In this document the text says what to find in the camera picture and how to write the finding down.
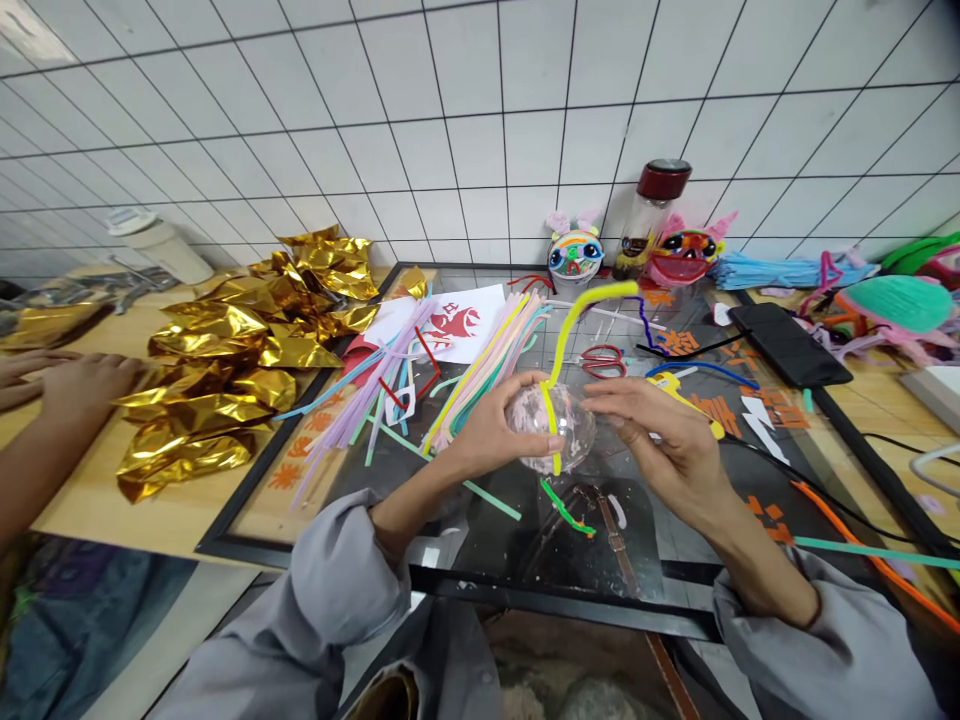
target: gray shirt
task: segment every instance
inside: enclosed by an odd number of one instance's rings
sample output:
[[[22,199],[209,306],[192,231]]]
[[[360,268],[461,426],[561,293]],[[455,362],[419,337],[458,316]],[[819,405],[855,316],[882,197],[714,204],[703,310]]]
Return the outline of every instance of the gray shirt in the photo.
[[[336,714],[342,648],[397,622],[410,601],[407,567],[392,569],[376,543],[367,514],[375,502],[361,491],[317,516],[297,541],[289,571],[197,649],[164,698],[161,720]],[[765,697],[761,707],[776,708],[770,714],[778,718],[943,717],[903,616],[823,560],[795,549],[791,556],[821,598],[820,616],[805,631],[751,617],[726,572],[714,586],[724,641],[758,701]],[[499,717],[496,667],[470,606],[443,601],[421,610],[405,623],[414,630],[401,662],[428,699],[422,716]]]

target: clear plastic ball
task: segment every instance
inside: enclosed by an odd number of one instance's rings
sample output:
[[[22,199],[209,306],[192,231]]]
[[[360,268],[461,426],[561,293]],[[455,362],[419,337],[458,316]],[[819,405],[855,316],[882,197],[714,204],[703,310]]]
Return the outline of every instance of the clear plastic ball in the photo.
[[[557,415],[557,434],[564,439],[560,451],[560,469],[572,470],[593,447],[597,424],[593,413],[583,407],[580,398],[566,385],[557,384],[547,391]],[[507,426],[516,433],[549,433],[550,419],[540,385],[523,388],[506,410]],[[553,456],[520,458],[520,462],[543,475],[553,474]]]

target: lion dance head craft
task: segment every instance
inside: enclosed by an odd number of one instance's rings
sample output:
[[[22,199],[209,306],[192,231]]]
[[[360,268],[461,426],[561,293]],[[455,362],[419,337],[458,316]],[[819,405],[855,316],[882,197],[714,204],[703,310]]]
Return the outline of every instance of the lion dance head craft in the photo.
[[[553,230],[553,244],[547,255],[547,268],[554,281],[573,285],[590,282],[603,262],[603,245],[597,236],[600,234],[593,225],[599,210],[586,210],[580,213],[577,230],[571,230],[570,220],[561,212],[552,212],[546,220],[547,227]]]
[[[667,218],[660,239],[650,251],[646,273],[662,287],[681,287],[696,282],[723,252],[727,231],[737,217],[734,211],[707,228],[688,228],[674,213]]]

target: hand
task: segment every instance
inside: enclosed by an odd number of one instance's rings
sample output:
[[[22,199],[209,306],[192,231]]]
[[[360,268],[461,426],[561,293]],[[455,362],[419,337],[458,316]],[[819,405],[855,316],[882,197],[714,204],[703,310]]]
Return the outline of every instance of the hand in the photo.
[[[707,535],[743,503],[720,463],[709,418],[643,378],[617,378],[584,388],[584,407],[609,416],[651,489],[680,519]],[[662,438],[654,443],[650,433]]]
[[[80,353],[68,350],[31,350],[20,355],[0,359],[0,412],[40,397],[43,382],[26,381],[24,375],[76,360]]]
[[[43,376],[43,414],[58,420],[103,423],[110,401],[133,387],[141,363],[123,355],[93,353]]]
[[[507,427],[503,414],[510,400],[522,388],[534,385],[549,376],[542,372],[513,375],[480,399],[463,430],[433,463],[451,463],[462,480],[480,477],[521,457],[540,457],[559,452],[563,438],[550,433],[519,434]]]

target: blue pipe cleaner bundle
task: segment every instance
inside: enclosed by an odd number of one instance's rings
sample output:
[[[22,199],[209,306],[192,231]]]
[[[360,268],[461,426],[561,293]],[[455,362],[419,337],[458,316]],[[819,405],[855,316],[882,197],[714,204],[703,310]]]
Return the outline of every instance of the blue pipe cleaner bundle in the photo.
[[[879,265],[866,263],[862,267],[843,258],[836,262],[843,272],[837,287],[853,285],[873,275]],[[721,290],[746,290],[752,287],[820,287],[820,260],[754,260],[743,253],[725,253],[711,271]]]

